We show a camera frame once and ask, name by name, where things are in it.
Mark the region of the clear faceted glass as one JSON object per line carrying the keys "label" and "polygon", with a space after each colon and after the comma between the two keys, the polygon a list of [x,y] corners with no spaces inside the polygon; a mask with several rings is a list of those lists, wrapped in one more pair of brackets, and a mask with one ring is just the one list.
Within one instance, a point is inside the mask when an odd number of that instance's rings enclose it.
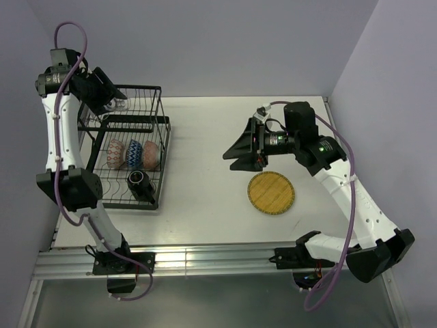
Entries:
{"label": "clear faceted glass", "polygon": [[131,99],[116,99],[114,111],[128,111],[132,107]]}

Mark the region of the blue triangle patterned bowl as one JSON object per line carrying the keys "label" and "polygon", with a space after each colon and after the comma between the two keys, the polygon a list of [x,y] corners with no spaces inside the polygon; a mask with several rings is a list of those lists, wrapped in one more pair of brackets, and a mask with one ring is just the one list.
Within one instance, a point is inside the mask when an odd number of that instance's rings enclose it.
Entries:
{"label": "blue triangle patterned bowl", "polygon": [[107,148],[107,166],[109,169],[119,169],[124,164],[125,146],[116,139],[109,142]]}

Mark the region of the orange patterned bowl zigzag outside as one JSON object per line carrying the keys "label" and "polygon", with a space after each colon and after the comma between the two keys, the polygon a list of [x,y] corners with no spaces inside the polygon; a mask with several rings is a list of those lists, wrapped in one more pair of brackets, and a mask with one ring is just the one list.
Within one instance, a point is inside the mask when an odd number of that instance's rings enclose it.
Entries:
{"label": "orange patterned bowl zigzag outside", "polygon": [[126,150],[126,164],[129,169],[136,169],[142,164],[143,147],[137,141],[131,139]]}

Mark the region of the pink floral patterned bowl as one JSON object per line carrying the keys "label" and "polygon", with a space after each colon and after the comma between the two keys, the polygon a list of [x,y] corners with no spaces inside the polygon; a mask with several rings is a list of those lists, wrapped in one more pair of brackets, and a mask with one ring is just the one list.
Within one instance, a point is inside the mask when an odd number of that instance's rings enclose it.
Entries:
{"label": "pink floral patterned bowl", "polygon": [[145,170],[154,171],[160,165],[160,149],[158,145],[152,141],[146,141],[143,147],[143,168]]}

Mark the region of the black mug white inside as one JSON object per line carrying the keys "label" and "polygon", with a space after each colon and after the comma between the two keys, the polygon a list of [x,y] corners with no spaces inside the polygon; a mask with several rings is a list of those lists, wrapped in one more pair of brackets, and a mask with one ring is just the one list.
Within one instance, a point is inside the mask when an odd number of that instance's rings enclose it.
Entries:
{"label": "black mug white inside", "polygon": [[135,170],[127,177],[128,188],[134,198],[139,202],[155,204],[155,188],[149,176],[142,170]]}

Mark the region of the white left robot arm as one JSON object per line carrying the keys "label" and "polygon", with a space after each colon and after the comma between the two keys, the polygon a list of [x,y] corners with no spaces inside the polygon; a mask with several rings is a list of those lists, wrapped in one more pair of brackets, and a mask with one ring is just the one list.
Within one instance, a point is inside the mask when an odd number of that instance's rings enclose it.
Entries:
{"label": "white left robot arm", "polygon": [[36,176],[37,185],[70,225],[87,228],[96,246],[85,250],[99,268],[126,273],[133,256],[104,209],[99,176],[81,158],[78,117],[84,107],[96,116],[123,109],[127,97],[100,68],[90,70],[82,53],[58,48],[50,54],[51,66],[36,81],[48,133],[46,167]]}

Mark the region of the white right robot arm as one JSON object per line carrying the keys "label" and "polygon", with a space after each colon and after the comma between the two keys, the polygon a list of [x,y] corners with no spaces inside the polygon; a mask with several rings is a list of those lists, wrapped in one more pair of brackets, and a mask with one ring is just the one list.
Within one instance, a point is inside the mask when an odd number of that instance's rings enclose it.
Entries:
{"label": "white right robot arm", "polygon": [[284,123],[268,128],[270,105],[256,110],[236,142],[223,154],[232,171],[261,172],[269,156],[293,154],[330,194],[349,222],[345,238],[311,231],[294,247],[277,248],[270,261],[278,269],[342,267],[368,283],[396,265],[414,243],[409,229],[398,228],[376,205],[354,173],[346,142],[323,136],[308,102],[281,102]]}

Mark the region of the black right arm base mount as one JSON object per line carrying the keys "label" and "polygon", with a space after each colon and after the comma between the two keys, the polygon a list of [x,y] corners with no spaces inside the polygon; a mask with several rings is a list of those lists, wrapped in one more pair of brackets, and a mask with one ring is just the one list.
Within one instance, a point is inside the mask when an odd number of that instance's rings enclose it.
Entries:
{"label": "black right arm base mount", "polygon": [[302,247],[278,247],[274,255],[268,259],[276,265],[278,270],[283,269],[323,269],[332,268],[335,263],[329,260],[314,259]]}

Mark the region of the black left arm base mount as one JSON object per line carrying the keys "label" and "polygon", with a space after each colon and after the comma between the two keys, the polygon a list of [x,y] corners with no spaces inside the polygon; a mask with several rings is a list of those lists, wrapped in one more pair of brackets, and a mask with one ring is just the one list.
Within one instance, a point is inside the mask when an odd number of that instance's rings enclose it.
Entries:
{"label": "black left arm base mount", "polygon": [[[153,272],[156,254],[154,252],[134,252],[129,255],[134,263],[104,253],[105,258],[95,257],[92,269],[94,276],[107,277],[107,291],[112,297],[121,300],[136,300],[146,296],[153,285]],[[149,286],[144,292],[137,296],[128,296],[137,287],[140,274],[147,274],[150,277]]]}

